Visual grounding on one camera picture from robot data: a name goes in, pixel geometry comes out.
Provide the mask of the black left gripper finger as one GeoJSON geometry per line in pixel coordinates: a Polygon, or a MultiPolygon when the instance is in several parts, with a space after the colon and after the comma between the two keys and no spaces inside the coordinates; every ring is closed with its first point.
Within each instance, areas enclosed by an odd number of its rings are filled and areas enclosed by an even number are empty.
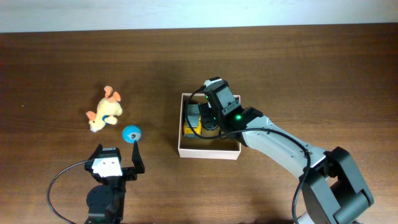
{"type": "Polygon", "coordinates": [[[98,144],[97,148],[95,149],[95,151],[92,153],[92,155],[89,157],[89,160],[93,160],[96,159],[99,155],[101,150],[103,149],[103,145],[102,144],[98,144]]]}
{"type": "Polygon", "coordinates": [[[133,145],[132,163],[134,164],[134,168],[137,174],[143,174],[145,172],[145,166],[139,152],[137,141],[135,141],[133,145]]]}

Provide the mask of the yellow grey toy dump truck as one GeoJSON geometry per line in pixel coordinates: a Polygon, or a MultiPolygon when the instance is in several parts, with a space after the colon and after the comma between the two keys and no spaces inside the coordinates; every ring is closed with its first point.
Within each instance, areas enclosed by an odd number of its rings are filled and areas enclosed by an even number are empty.
{"type": "MultiPolygon", "coordinates": [[[[186,114],[187,114],[187,118],[191,124],[191,127],[194,129],[194,131],[198,135],[201,135],[202,123],[201,123],[201,115],[200,115],[199,105],[198,104],[189,104],[186,114]]],[[[187,124],[186,121],[183,124],[183,136],[187,137],[187,138],[196,138],[197,137],[195,135],[195,133],[192,131],[192,129],[189,127],[189,125],[187,124]]]]}

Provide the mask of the black round toy wheel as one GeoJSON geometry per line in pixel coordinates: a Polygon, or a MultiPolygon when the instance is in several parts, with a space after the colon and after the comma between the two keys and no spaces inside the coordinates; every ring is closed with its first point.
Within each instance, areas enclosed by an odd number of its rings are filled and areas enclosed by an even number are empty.
{"type": "Polygon", "coordinates": [[[216,119],[214,117],[207,116],[207,117],[203,118],[202,126],[206,130],[211,131],[211,130],[216,129],[218,127],[218,124],[217,124],[216,119]]]}

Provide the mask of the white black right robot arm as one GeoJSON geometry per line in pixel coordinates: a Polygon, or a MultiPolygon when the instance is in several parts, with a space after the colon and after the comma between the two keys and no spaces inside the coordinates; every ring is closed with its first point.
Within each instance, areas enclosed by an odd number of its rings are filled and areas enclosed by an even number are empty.
{"type": "Polygon", "coordinates": [[[200,87],[221,136],[255,149],[289,171],[299,183],[292,201],[294,223],[353,223],[374,197],[351,154],[327,151],[275,125],[261,111],[243,108],[218,77],[200,87]]]}

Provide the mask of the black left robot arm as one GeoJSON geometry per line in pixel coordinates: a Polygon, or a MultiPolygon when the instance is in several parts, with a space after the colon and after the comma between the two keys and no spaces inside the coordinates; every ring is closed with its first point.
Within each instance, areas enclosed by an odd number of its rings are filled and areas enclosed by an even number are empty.
{"type": "Polygon", "coordinates": [[[86,223],[121,223],[126,182],[136,180],[139,174],[145,172],[137,142],[133,144],[131,160],[132,167],[123,167],[119,148],[105,148],[99,144],[85,162],[85,170],[99,183],[86,197],[88,206],[86,223]]]}

